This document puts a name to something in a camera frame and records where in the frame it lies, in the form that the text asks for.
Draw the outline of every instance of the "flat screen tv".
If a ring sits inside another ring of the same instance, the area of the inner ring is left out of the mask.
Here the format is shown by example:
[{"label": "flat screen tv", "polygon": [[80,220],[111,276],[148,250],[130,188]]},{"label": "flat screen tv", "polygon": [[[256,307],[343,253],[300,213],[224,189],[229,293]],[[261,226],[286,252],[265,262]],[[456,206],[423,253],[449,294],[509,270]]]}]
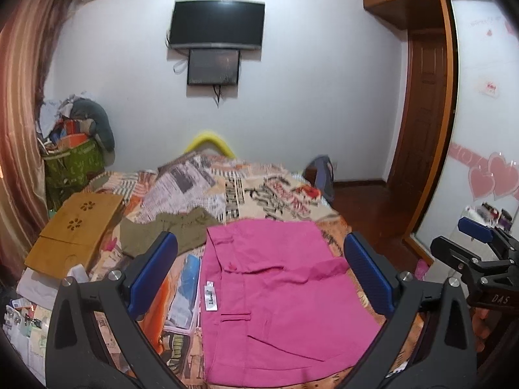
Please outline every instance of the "flat screen tv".
[{"label": "flat screen tv", "polygon": [[192,49],[187,67],[188,85],[237,85],[239,50]]},{"label": "flat screen tv", "polygon": [[265,3],[235,0],[176,1],[170,48],[258,50],[263,41]]}]

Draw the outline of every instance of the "curtain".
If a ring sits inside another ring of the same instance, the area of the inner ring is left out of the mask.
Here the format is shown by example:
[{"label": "curtain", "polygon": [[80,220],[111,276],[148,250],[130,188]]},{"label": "curtain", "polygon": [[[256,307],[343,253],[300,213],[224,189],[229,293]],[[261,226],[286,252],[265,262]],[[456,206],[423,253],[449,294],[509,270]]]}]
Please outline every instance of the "curtain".
[{"label": "curtain", "polygon": [[0,32],[0,263],[14,277],[48,221],[35,118],[70,2],[22,0]]}]

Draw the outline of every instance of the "green bag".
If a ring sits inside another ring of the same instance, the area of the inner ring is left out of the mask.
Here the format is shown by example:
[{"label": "green bag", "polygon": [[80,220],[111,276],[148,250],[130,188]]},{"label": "green bag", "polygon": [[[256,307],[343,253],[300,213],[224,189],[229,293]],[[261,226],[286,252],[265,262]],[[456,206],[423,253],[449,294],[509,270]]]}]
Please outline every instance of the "green bag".
[{"label": "green bag", "polygon": [[73,193],[104,170],[103,156],[94,139],[60,153],[43,157],[47,207],[58,210]]}]

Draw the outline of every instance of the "wooden floor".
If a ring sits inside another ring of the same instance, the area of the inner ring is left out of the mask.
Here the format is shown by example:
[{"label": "wooden floor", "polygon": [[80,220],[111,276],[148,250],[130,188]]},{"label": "wooden floor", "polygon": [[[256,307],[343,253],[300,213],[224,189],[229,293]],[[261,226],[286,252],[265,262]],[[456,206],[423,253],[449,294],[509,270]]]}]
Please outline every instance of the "wooden floor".
[{"label": "wooden floor", "polygon": [[399,272],[414,272],[419,256],[402,243],[413,209],[399,203],[385,185],[336,188],[333,208]]}]

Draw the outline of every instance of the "door frame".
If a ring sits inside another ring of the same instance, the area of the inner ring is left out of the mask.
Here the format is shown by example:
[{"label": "door frame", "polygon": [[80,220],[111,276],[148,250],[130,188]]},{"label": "door frame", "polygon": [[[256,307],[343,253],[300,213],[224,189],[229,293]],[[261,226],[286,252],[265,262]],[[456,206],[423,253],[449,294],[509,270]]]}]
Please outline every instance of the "door frame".
[{"label": "door frame", "polygon": [[[456,96],[455,84],[457,86],[458,83],[458,75],[455,70],[455,52],[454,52],[454,43],[453,43],[453,31],[451,26],[451,15],[448,7],[447,0],[440,0],[440,4],[442,7],[444,28],[440,28],[439,30],[445,34],[446,42],[447,42],[447,89],[445,93],[445,106],[443,108],[442,121],[440,125],[440,135],[438,138],[438,144],[434,151],[434,157],[431,163],[431,168],[429,170],[429,176],[427,177],[427,182],[424,187],[424,191],[420,197],[418,205],[413,213],[411,221],[406,228],[406,231],[403,236],[403,242],[413,249],[417,254],[419,254],[422,259],[427,262],[428,265],[431,265],[434,262],[434,257],[414,238],[414,232],[418,229],[421,219],[424,217],[427,208],[429,207],[429,203],[431,202],[433,193],[436,189],[438,179],[443,169],[443,165],[445,163],[446,157],[446,148],[448,143],[451,140],[452,134],[452,124],[456,108],[456,101],[454,97]],[[402,125],[400,127],[400,133],[398,137],[398,143],[396,145],[395,156],[393,158],[393,164],[391,165],[391,171],[388,178],[388,184],[391,184],[391,181],[394,176],[394,167],[396,165],[396,160],[400,155],[401,143],[403,139],[403,132],[405,130],[406,116],[408,114],[408,105],[409,105],[409,95],[411,93],[409,83],[411,77],[411,66],[412,66],[412,45],[411,45],[411,32],[408,33],[408,46],[409,46],[409,59],[407,65],[407,86],[405,93],[405,102],[404,102],[404,112],[402,115]]]}]

